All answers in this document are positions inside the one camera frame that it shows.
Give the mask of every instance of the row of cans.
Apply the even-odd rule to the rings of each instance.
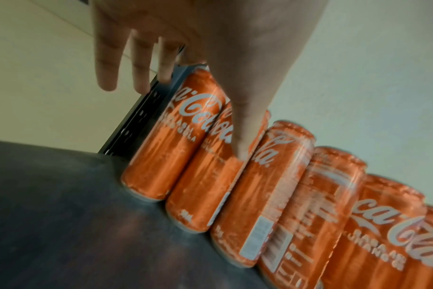
[[[433,207],[421,193],[367,175],[346,151],[314,147],[297,124],[267,129],[268,111],[242,162],[230,147],[231,114],[211,74],[196,69],[122,183],[143,200],[167,198],[174,223],[210,229],[222,256],[258,264],[274,288],[433,288]]]

